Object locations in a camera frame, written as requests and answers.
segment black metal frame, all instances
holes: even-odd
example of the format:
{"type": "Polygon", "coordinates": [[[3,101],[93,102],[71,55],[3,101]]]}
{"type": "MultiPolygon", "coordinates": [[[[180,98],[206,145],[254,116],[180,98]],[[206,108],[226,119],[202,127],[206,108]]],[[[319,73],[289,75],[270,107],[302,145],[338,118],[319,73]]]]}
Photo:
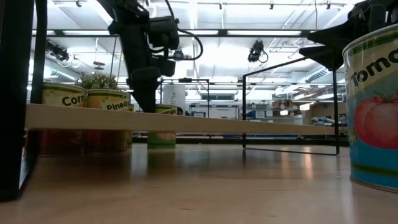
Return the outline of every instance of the black metal frame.
{"type": "MultiPolygon", "coordinates": [[[[47,1],[37,0],[36,6],[38,11],[44,11],[47,16],[47,1]]],[[[24,126],[33,11],[34,0],[2,1],[0,73],[6,79],[3,95],[6,96],[4,105],[7,105],[7,109],[4,110],[6,119],[2,124],[3,130],[6,131],[1,135],[5,146],[0,156],[0,200],[2,201],[14,200],[21,195],[37,159],[35,154],[37,148],[34,148],[34,145],[28,151],[27,158],[23,162],[21,159],[25,144],[24,126]]],[[[37,22],[45,25],[46,22],[42,19],[38,17],[37,22]]],[[[42,27],[38,32],[42,34],[46,29],[47,26],[42,27]]],[[[44,67],[44,64],[40,66],[45,57],[44,52],[40,54],[43,44],[40,40],[36,42],[38,53],[35,54],[35,59],[39,60],[38,65],[35,65],[36,73],[40,72],[40,67],[44,67]]]]}
{"type": "MultiPolygon", "coordinates": [[[[320,52],[318,54],[312,55],[312,56],[319,56],[321,54],[324,54],[323,52],[320,52]]],[[[261,72],[266,72],[275,68],[279,68],[285,65],[290,65],[296,62],[301,62],[303,60],[309,59],[310,57],[302,57],[290,62],[285,62],[279,65],[275,65],[269,68],[265,68],[262,70],[258,70],[255,72],[251,72],[248,74],[243,75],[243,91],[242,91],[242,99],[243,99],[243,105],[242,105],[242,119],[246,120],[246,85],[247,81],[246,78],[248,76],[261,73],[261,72]]],[[[338,102],[337,102],[337,81],[336,81],[336,70],[334,64],[335,64],[335,52],[333,51],[333,56],[332,56],[332,68],[333,68],[333,104],[334,104],[334,112],[335,112],[335,145],[336,145],[336,152],[331,154],[331,153],[319,153],[319,152],[302,152],[302,151],[284,151],[284,150],[273,150],[273,149],[260,149],[260,148],[255,148],[255,147],[246,147],[248,140],[246,139],[246,133],[243,133],[242,135],[242,147],[243,147],[243,155],[246,155],[246,149],[250,150],[262,150],[262,151],[271,151],[271,152],[291,152],[291,153],[300,153],[300,154],[313,154],[313,155],[326,155],[326,156],[337,156],[340,154],[340,140],[339,140],[339,130],[338,130],[338,102]]]]}

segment fluorescent light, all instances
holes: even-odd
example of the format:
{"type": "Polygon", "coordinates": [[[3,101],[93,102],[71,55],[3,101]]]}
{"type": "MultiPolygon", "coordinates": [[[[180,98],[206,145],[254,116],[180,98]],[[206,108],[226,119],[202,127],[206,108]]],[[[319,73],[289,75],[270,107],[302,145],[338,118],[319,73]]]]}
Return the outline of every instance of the fluorescent light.
{"type": "MultiPolygon", "coordinates": [[[[37,34],[37,30],[33,30],[32,31],[32,35],[36,35],[37,34]]],[[[48,30],[47,31],[47,35],[54,35],[55,32],[53,30],[48,30]]]]}
{"type": "Polygon", "coordinates": [[[70,75],[68,75],[68,74],[62,73],[61,75],[63,75],[64,77],[70,78],[71,80],[76,80],[75,77],[70,76],[70,75]]]}
{"type": "Polygon", "coordinates": [[[333,97],[333,94],[331,93],[331,94],[325,94],[325,95],[318,96],[317,99],[329,99],[332,97],[333,97]]]}
{"type": "Polygon", "coordinates": [[[65,30],[65,35],[109,35],[107,30],[65,30]]]}
{"type": "Polygon", "coordinates": [[[304,104],[304,105],[300,105],[300,110],[301,110],[301,111],[310,110],[310,105],[312,105],[312,104],[314,104],[314,102],[312,102],[312,103],[306,103],[306,104],[304,104]]]}
{"type": "Polygon", "coordinates": [[[285,116],[285,115],[288,115],[289,114],[289,112],[287,111],[287,110],[285,110],[285,111],[280,111],[280,115],[281,116],[285,116]]]}
{"type": "Polygon", "coordinates": [[[231,30],[228,35],[300,35],[301,31],[292,30],[231,30]]]}
{"type": "MultiPolygon", "coordinates": [[[[187,30],[195,35],[218,35],[218,30],[187,30]]],[[[183,32],[178,32],[179,35],[188,35],[183,32]]]]}

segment tomato illustration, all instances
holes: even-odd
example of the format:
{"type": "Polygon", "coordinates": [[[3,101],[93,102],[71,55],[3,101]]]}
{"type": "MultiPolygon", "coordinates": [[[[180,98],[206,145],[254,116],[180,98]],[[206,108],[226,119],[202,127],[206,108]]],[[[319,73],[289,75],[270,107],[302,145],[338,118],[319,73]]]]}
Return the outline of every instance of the tomato illustration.
{"type": "Polygon", "coordinates": [[[375,96],[360,101],[354,111],[354,130],[370,146],[398,149],[398,97],[375,96]]]}

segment shelf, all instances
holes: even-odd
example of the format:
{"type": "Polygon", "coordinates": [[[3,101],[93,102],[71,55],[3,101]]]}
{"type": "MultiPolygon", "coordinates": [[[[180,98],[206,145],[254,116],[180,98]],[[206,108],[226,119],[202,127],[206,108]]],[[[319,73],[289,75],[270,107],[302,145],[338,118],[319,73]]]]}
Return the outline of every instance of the shelf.
{"type": "Polygon", "coordinates": [[[333,128],[319,126],[255,123],[228,119],[33,104],[27,105],[25,126],[29,129],[103,129],[195,133],[334,133],[333,128]]]}

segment green can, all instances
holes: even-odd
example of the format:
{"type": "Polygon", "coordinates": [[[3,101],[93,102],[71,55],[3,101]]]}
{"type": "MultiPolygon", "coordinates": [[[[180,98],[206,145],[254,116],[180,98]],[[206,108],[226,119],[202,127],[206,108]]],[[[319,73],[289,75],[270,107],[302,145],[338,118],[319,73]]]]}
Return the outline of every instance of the green can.
{"type": "MultiPolygon", "coordinates": [[[[177,115],[177,106],[156,105],[156,113],[177,115]]],[[[149,149],[175,149],[175,133],[163,131],[151,131],[148,133],[149,149]]]]}

